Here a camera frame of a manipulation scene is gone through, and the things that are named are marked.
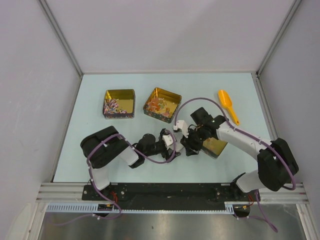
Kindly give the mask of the tin with round lollipops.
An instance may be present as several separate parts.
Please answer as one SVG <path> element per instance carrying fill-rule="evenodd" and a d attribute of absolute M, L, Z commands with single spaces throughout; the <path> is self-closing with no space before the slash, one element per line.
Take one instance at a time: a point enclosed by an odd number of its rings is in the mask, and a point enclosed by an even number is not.
<path fill-rule="evenodd" d="M 181 95 L 155 87 L 143 106 L 143 113 L 170 124 L 181 101 Z"/>

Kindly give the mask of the orange plastic scoop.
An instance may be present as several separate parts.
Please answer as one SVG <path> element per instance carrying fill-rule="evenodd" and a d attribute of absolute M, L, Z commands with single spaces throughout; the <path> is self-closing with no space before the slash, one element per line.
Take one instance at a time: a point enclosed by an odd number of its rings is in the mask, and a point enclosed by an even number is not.
<path fill-rule="evenodd" d="M 233 103 L 230 99 L 230 96 L 229 94 L 223 90 L 223 89 L 220 89 L 218 91 L 218 98 L 220 100 L 220 104 L 222 105 L 222 107 L 224 109 L 227 110 L 227 112 L 229 113 L 232 121 L 237 125 L 239 126 L 240 125 L 240 121 L 238 119 L 238 116 L 237 114 L 235 113 L 234 109 L 233 109 Z"/>

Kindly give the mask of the tin with swirl lollipops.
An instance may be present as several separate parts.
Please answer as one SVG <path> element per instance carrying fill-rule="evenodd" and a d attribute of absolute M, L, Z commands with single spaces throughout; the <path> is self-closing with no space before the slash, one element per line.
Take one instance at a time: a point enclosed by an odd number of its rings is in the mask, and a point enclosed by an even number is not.
<path fill-rule="evenodd" d="M 133 89 L 106 90 L 102 114 L 105 119 L 133 119 L 135 116 L 136 95 Z"/>

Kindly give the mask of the white jar lid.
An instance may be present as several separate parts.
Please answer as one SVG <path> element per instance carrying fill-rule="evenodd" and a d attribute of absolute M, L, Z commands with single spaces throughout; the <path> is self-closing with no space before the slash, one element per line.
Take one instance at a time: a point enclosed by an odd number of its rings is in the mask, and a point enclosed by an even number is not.
<path fill-rule="evenodd" d="M 184 146 L 181 144 L 181 139 L 184 135 L 182 132 L 173 132 L 173 136 L 175 139 L 175 151 L 181 152 L 184 149 Z"/>

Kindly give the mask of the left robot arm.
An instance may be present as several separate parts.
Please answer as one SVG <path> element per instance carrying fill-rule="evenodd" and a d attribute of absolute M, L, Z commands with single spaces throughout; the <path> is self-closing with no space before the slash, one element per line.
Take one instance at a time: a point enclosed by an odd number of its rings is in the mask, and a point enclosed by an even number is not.
<path fill-rule="evenodd" d="M 181 153 L 170 131 L 162 129 L 159 138 L 146 133 L 134 144 L 130 144 L 114 126 L 109 126 L 85 137 L 81 143 L 86 157 L 90 181 L 94 185 L 93 194 L 100 200 L 110 196 L 111 184 L 107 165 L 115 160 L 123 160 L 130 168 L 141 166 L 145 159 L 156 163 L 170 163 Z"/>

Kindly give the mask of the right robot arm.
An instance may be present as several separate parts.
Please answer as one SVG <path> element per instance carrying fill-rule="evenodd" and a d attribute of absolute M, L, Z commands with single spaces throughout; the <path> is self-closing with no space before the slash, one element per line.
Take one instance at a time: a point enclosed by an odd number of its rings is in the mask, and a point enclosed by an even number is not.
<path fill-rule="evenodd" d="M 214 138 L 233 145 L 257 161 L 257 170 L 242 173 L 232 181 L 230 194 L 235 200 L 242 201 L 253 190 L 267 188 L 277 192 L 288 181 L 296 184 L 294 176 L 299 167 L 284 139 L 268 140 L 249 134 L 232 125 L 225 116 L 212 117 L 203 107 L 190 116 L 195 122 L 194 129 L 183 120 L 174 125 L 174 130 L 182 131 L 180 142 L 187 156 L 197 155 L 204 141 Z"/>

